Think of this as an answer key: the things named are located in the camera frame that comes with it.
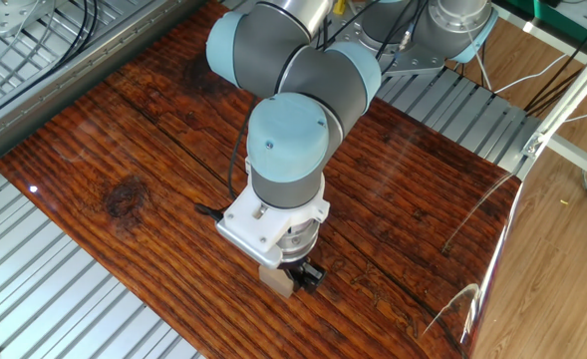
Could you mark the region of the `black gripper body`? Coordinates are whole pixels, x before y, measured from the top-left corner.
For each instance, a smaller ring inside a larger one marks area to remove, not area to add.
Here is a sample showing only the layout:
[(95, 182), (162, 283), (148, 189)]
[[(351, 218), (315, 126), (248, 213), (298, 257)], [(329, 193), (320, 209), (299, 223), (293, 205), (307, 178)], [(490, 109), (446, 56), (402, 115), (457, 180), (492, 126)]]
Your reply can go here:
[(299, 272), (306, 272), (314, 269), (309, 255), (304, 255), (292, 261), (283, 261), (278, 266), (278, 268), (282, 270), (293, 270)]

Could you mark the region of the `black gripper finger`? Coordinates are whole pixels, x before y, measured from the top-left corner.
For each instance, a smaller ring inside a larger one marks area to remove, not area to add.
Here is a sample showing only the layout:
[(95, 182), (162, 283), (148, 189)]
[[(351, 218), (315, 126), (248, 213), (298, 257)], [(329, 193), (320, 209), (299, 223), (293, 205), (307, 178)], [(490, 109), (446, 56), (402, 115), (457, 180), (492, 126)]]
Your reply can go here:
[(318, 287), (323, 283), (327, 271), (320, 265), (311, 260), (314, 269), (306, 272), (299, 272), (292, 270), (292, 279), (294, 282), (294, 290), (303, 289), (309, 294), (317, 291)]

